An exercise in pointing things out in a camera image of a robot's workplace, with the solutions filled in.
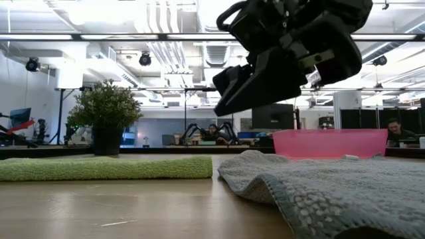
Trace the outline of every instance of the pink plastic bin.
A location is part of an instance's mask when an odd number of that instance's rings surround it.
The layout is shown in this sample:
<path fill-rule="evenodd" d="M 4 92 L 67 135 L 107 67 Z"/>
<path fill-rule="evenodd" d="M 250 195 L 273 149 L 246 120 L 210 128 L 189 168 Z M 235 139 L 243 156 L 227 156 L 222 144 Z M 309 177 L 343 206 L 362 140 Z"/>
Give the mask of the pink plastic bin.
<path fill-rule="evenodd" d="M 273 134 L 276 154 L 291 159 L 340 159 L 342 155 L 368 158 L 385 154 L 386 129 L 303 129 Z"/>

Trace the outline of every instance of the desk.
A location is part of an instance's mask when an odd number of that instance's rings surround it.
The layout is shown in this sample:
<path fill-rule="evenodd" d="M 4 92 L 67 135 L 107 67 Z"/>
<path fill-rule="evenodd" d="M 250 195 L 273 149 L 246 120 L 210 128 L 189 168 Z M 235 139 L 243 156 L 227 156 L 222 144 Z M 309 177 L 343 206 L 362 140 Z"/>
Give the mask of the desk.
<path fill-rule="evenodd" d="M 87 146 L 64 147 L 63 145 L 41 145 L 35 149 L 27 149 L 27 146 L 10 146 L 0 147 L 0 160 L 13 157 L 59 157 L 63 155 L 82 155 L 92 152 L 93 150 Z"/>
<path fill-rule="evenodd" d="M 294 238 L 276 206 L 239 198 L 218 179 L 229 157 L 212 157 L 211 179 L 0 183 L 0 238 Z"/>
<path fill-rule="evenodd" d="M 165 146 L 165 148 L 169 149 L 183 149 L 183 148 L 193 148 L 193 149 L 200 149 L 200 148 L 207 148 L 207 149 L 244 149 L 249 148 L 249 145 L 172 145 L 172 146 Z"/>
<path fill-rule="evenodd" d="M 403 157 L 409 159 L 425 159 L 425 149 L 417 148 L 387 148 L 386 155 L 389 157 Z"/>

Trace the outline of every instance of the security camera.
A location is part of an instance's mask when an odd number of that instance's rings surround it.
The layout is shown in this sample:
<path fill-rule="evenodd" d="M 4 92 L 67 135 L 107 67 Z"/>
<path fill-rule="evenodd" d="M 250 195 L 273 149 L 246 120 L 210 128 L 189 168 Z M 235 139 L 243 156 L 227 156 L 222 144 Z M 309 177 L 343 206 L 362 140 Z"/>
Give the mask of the security camera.
<path fill-rule="evenodd" d="M 385 56 L 380 56 L 372 61 L 374 66 L 384 66 L 387 63 L 387 59 Z"/>
<path fill-rule="evenodd" d="M 141 66 L 149 66 L 152 61 L 148 52 L 143 52 L 140 56 L 139 63 Z"/>
<path fill-rule="evenodd" d="M 40 67 L 39 59 L 37 57 L 30 57 L 29 61 L 25 65 L 25 69 L 29 72 L 39 72 Z"/>

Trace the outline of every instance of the man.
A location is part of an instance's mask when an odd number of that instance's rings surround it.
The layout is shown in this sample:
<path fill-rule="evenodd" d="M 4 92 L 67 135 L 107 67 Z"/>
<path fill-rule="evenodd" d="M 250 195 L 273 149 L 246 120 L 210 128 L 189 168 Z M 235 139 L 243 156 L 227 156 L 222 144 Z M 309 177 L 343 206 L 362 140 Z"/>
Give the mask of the man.
<path fill-rule="evenodd" d="M 388 126 L 388 147 L 400 147 L 400 140 L 403 139 L 417 139 L 416 135 L 408 130 L 401 128 L 398 119 L 392 118 L 387 121 Z"/>
<path fill-rule="evenodd" d="M 207 134 L 202 136 L 203 141 L 215 141 L 217 144 L 228 144 L 225 136 L 218 132 L 218 127 L 215 124 L 210 124 Z"/>

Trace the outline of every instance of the pillar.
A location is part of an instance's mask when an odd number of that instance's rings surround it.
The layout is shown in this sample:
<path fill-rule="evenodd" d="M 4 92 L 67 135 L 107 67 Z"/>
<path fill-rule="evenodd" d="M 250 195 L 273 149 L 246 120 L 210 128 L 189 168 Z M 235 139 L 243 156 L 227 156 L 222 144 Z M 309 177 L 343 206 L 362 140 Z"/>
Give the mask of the pillar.
<path fill-rule="evenodd" d="M 333 94 L 333 121 L 335 129 L 341 129 L 341 110 L 361 108 L 360 91 L 342 91 Z"/>
<path fill-rule="evenodd" d="M 425 98 L 420 98 L 419 116 L 420 116 L 421 133 L 424 133 L 425 132 Z"/>

